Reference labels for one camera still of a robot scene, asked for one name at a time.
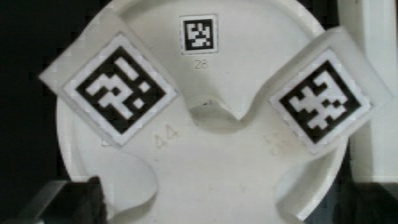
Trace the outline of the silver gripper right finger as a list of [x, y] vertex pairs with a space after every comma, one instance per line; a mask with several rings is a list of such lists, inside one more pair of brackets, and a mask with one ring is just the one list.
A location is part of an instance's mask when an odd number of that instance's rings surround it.
[[332, 224], [398, 224], [398, 183], [339, 184]]

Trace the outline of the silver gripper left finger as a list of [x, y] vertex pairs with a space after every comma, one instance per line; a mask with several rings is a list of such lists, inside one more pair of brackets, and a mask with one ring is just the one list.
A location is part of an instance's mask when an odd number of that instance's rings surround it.
[[10, 224], [106, 224], [106, 205], [101, 180], [51, 181]]

